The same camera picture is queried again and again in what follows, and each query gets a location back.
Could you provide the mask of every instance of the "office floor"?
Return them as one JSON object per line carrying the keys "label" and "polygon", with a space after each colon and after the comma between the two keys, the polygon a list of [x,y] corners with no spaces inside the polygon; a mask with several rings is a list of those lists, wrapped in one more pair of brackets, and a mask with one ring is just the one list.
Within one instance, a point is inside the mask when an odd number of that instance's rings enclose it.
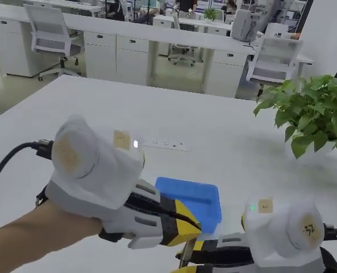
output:
{"label": "office floor", "polygon": [[[173,65],[166,57],[159,57],[157,60],[156,77],[153,86],[167,89],[182,90],[187,92],[197,92],[199,81],[202,77],[203,63],[196,63],[195,67],[186,64]],[[85,56],[79,57],[79,66],[76,67],[73,59],[66,62],[67,68],[78,68],[83,76],[86,76]],[[54,75],[48,75],[43,81],[38,81],[37,77],[25,78],[18,76],[4,76],[0,74],[0,113],[4,113],[20,101],[41,89],[44,85],[53,81]],[[246,82],[239,86],[237,98],[254,100],[257,85]]]}

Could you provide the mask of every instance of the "blue plastic tray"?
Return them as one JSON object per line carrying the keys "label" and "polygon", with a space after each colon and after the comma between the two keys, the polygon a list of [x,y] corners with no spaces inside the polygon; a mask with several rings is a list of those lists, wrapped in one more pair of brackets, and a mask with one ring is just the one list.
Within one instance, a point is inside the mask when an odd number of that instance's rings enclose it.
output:
{"label": "blue plastic tray", "polygon": [[202,233],[212,234],[221,222],[218,187],[190,181],[158,177],[156,188],[163,196],[180,200],[201,223]]}

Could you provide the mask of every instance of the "white drawer cabinet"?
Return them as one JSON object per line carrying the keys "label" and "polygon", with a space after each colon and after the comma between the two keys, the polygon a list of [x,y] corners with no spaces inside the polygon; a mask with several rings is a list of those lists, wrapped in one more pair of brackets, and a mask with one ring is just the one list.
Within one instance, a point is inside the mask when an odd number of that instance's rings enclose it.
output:
{"label": "white drawer cabinet", "polygon": [[86,75],[99,80],[117,80],[116,35],[84,32]]}
{"label": "white drawer cabinet", "polygon": [[[172,23],[165,20],[153,19],[153,25],[157,27],[172,28]],[[158,55],[168,56],[169,53],[169,43],[159,43],[158,45]]]}
{"label": "white drawer cabinet", "polygon": [[247,55],[229,51],[215,50],[213,62],[221,64],[232,64],[243,67],[247,61]]}
{"label": "white drawer cabinet", "polygon": [[128,84],[147,84],[148,54],[117,49],[117,78]]}
{"label": "white drawer cabinet", "polygon": [[32,51],[31,32],[29,23],[0,19],[0,70],[3,75],[33,77],[59,63],[58,57]]}
{"label": "white drawer cabinet", "polygon": [[115,47],[102,47],[101,45],[86,44],[86,75],[88,78],[99,80],[116,80],[117,63]]}
{"label": "white drawer cabinet", "polygon": [[243,67],[212,63],[205,94],[234,98],[242,74]]}
{"label": "white drawer cabinet", "polygon": [[85,44],[95,46],[115,47],[117,37],[115,35],[100,34],[95,32],[84,32]]}
{"label": "white drawer cabinet", "polygon": [[132,51],[148,53],[148,40],[129,38],[117,35],[117,48],[127,49]]}

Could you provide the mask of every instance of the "green leaves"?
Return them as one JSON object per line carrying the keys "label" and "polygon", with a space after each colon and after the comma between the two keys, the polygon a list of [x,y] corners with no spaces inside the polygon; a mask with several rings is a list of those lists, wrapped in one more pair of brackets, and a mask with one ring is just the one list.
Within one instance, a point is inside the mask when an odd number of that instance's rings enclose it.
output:
{"label": "green leaves", "polygon": [[294,126],[288,126],[286,129],[286,137],[284,139],[284,142],[287,142],[288,139],[290,139],[290,137],[293,135],[294,131],[296,130],[296,127]]}
{"label": "green leaves", "polygon": [[292,140],[291,148],[293,155],[298,159],[301,155],[306,152],[307,147],[314,141],[313,136],[299,136]]}
{"label": "green leaves", "polygon": [[257,116],[261,109],[271,108],[274,105],[272,100],[266,100],[261,102],[253,111],[254,115]]}
{"label": "green leaves", "polygon": [[261,96],[262,103],[255,108],[257,116],[261,109],[277,109],[275,124],[285,130],[287,142],[298,131],[300,136],[293,139],[293,154],[299,158],[308,145],[314,142],[314,151],[319,151],[328,141],[337,148],[337,78],[330,75],[300,79],[301,90],[296,91],[297,81],[284,81],[279,87],[267,88]]}
{"label": "green leaves", "polygon": [[317,131],[317,133],[314,135],[315,152],[325,146],[327,140],[327,135],[323,131]]}
{"label": "green leaves", "polygon": [[302,131],[303,128],[305,128],[312,120],[312,116],[311,114],[307,114],[307,115],[303,115],[298,122],[298,131]]}
{"label": "green leaves", "polygon": [[283,124],[287,123],[292,117],[292,114],[290,111],[281,111],[278,110],[276,114],[275,124],[277,127],[281,127]]}

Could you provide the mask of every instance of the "power strip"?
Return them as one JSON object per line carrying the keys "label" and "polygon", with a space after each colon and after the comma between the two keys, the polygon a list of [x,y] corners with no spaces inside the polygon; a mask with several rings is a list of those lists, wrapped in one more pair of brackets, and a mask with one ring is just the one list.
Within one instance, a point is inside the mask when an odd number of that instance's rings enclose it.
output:
{"label": "power strip", "polygon": [[183,151],[183,152],[190,151],[189,147],[187,147],[185,143],[174,142],[169,140],[145,139],[143,140],[143,146]]}

